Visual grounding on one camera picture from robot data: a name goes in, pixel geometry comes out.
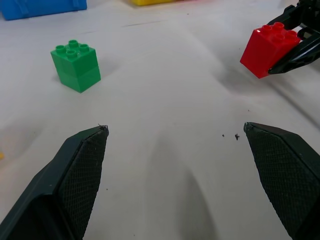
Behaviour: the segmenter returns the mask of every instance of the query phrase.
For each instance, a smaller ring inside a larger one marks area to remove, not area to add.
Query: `yellow object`
[[[176,2],[176,0],[132,0],[135,5],[145,6],[152,4],[163,4],[163,3],[171,3]]]

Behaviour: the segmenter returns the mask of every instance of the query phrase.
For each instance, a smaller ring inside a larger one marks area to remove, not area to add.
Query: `toy block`
[[[4,19],[24,19],[87,9],[87,0],[2,0]]]
[[[58,71],[58,75],[63,85],[66,85],[67,87],[72,88],[79,93],[84,92],[85,90],[99,82],[101,79],[98,66],[87,71],[85,74],[79,77],[70,76],[65,72],[60,71]]]
[[[177,0],[132,0],[135,5],[138,6],[146,6],[152,4],[163,4],[163,3],[171,3],[176,2]]]
[[[255,29],[240,62],[259,79],[268,76],[268,70],[284,55],[297,46],[300,38],[284,25],[264,25]]]
[[[70,40],[58,45],[51,56],[62,84],[82,93],[101,80],[96,50]]]

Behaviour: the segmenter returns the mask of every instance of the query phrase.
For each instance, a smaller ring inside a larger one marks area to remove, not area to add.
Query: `blue container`
[[[60,14],[87,9],[87,0],[1,0],[6,20]]]

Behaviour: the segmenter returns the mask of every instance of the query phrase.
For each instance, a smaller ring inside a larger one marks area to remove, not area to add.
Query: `red lego brick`
[[[280,22],[264,25],[253,31],[240,63],[261,79],[268,76],[268,70],[299,42],[297,33],[285,30]]]

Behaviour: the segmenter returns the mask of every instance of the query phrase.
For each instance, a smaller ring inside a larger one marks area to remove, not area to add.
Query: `green lego brick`
[[[58,45],[51,51],[57,71],[79,77],[98,66],[96,50],[87,44],[70,40],[68,45]]]
[[[72,88],[73,90],[82,93],[97,82],[101,80],[99,67],[87,71],[85,74],[75,77],[69,74],[66,74],[63,71],[57,71],[60,81],[63,85]]]

